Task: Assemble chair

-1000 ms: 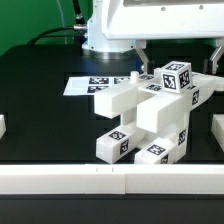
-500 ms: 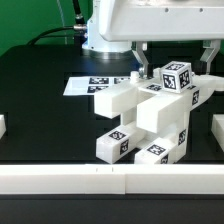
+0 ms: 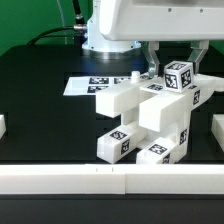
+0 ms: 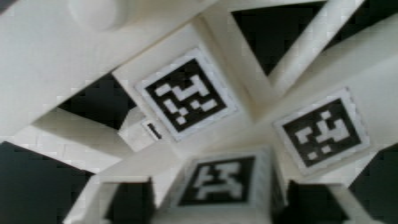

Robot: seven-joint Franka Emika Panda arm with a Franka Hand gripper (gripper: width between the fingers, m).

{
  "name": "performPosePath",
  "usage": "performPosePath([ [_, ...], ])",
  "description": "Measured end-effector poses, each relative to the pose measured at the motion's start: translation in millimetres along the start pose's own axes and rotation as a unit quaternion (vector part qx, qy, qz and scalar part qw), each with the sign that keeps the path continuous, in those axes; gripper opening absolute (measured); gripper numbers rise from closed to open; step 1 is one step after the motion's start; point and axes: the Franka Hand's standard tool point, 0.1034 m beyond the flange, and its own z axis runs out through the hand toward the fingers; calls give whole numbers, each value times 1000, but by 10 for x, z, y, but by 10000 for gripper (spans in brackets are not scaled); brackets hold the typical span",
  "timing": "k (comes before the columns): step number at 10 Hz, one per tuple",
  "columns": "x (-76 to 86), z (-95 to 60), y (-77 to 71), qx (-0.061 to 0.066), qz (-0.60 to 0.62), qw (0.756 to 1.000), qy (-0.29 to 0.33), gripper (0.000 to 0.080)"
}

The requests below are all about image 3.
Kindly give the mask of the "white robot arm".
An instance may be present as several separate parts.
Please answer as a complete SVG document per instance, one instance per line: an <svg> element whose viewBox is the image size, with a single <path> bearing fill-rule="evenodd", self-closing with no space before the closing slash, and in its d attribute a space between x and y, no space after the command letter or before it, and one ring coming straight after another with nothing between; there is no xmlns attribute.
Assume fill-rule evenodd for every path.
<svg viewBox="0 0 224 224"><path fill-rule="evenodd" d="M211 40L224 40L224 0L93 0L83 50L110 59L141 48L155 77L161 42L189 41L198 65Z"/></svg>

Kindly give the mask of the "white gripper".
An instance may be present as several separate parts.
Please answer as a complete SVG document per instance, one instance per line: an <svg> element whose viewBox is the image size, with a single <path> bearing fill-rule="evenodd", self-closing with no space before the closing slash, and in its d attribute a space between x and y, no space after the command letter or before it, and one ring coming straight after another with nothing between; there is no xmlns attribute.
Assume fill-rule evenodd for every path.
<svg viewBox="0 0 224 224"><path fill-rule="evenodd" d="M150 78L159 72L157 41L200 40L188 58L197 74L208 40L224 40L224 0L102 0L99 29L109 40L144 41Z"/></svg>

